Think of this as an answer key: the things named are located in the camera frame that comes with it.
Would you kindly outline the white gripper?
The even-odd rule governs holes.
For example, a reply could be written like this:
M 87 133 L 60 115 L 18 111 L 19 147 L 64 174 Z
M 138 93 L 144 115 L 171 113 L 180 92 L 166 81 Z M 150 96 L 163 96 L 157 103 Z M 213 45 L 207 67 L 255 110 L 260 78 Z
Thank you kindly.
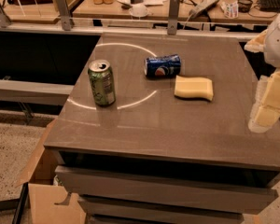
M 280 68 L 280 13 L 269 25 L 268 30 L 262 31 L 249 40 L 244 50 L 263 52 L 265 62 Z M 274 126 L 280 118 L 280 69 L 269 77 L 261 76 L 252 106 L 248 128 L 253 133 L 265 133 Z

